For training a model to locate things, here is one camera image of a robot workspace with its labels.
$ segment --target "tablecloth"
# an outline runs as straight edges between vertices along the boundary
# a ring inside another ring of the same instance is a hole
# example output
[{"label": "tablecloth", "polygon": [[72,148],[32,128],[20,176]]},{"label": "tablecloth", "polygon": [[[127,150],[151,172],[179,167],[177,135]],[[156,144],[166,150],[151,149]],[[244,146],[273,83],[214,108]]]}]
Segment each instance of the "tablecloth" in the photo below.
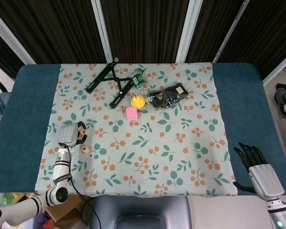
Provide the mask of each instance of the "tablecloth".
[{"label": "tablecloth", "polygon": [[111,109],[116,96],[113,81],[102,82],[92,94],[85,87],[104,64],[62,64],[35,189],[53,186],[51,175],[58,151],[58,131],[64,124],[84,121],[85,145],[73,149],[75,185],[87,195],[235,195],[225,127],[210,63],[118,64],[125,77],[144,70],[147,89],[159,90],[182,82],[189,96],[180,104],[156,113],[149,105],[138,121],[127,121],[132,89]]}]

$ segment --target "pink block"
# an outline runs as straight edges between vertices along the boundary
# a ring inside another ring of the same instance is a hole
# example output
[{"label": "pink block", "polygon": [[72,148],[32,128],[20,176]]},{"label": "pink block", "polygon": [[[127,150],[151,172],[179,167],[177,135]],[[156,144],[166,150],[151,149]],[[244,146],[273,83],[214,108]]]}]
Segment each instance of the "pink block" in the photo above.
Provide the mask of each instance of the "pink block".
[{"label": "pink block", "polygon": [[127,120],[138,120],[138,112],[135,106],[126,107]]}]

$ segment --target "robotic arm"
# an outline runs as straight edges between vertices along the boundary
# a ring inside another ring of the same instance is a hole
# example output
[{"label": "robotic arm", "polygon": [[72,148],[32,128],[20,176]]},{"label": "robotic arm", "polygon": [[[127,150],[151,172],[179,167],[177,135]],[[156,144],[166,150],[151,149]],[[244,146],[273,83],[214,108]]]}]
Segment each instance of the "robotic arm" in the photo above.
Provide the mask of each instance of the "robotic arm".
[{"label": "robotic arm", "polygon": [[239,143],[243,151],[234,147],[240,156],[254,187],[245,187],[237,182],[233,184],[240,190],[256,193],[267,203],[268,213],[277,229],[286,229],[286,203],[280,197],[284,194],[284,189],[276,175],[276,172],[268,164],[255,146],[245,146]]},{"label": "robotic arm", "polygon": [[35,196],[12,206],[0,208],[0,227],[4,222],[12,226],[19,225],[43,212],[47,207],[64,203],[68,198],[68,180],[72,178],[70,166],[72,150],[77,144],[85,142],[87,135],[78,139],[78,127],[86,129],[83,122],[65,125],[59,133],[59,145],[56,162],[53,170],[53,182],[55,186],[41,196]]}]

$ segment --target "dark brown curtain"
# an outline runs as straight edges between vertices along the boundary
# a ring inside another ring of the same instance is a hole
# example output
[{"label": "dark brown curtain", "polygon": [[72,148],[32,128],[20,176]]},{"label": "dark brown curtain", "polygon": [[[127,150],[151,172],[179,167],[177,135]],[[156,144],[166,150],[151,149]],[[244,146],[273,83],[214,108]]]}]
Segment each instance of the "dark brown curtain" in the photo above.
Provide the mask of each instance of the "dark brown curtain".
[{"label": "dark brown curtain", "polygon": [[185,62],[211,62],[244,0],[204,0]]},{"label": "dark brown curtain", "polygon": [[189,0],[101,0],[120,62],[175,62]]},{"label": "dark brown curtain", "polygon": [[0,0],[0,17],[36,63],[106,62],[91,0]]},{"label": "dark brown curtain", "polygon": [[264,79],[286,58],[286,0],[251,0],[218,62],[250,62]]},{"label": "dark brown curtain", "polygon": [[18,70],[24,65],[14,51],[0,37],[0,68],[15,79]]}]

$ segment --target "sneaker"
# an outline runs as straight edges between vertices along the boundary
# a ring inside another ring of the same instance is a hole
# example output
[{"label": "sneaker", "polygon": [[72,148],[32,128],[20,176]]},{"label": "sneaker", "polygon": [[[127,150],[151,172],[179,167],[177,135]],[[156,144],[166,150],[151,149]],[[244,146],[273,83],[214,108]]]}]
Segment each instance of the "sneaker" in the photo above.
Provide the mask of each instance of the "sneaker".
[{"label": "sneaker", "polygon": [[281,87],[278,88],[275,96],[274,96],[275,103],[279,107],[279,114],[282,118],[286,118],[286,112],[284,111],[284,106],[286,104],[286,90],[285,88]]}]

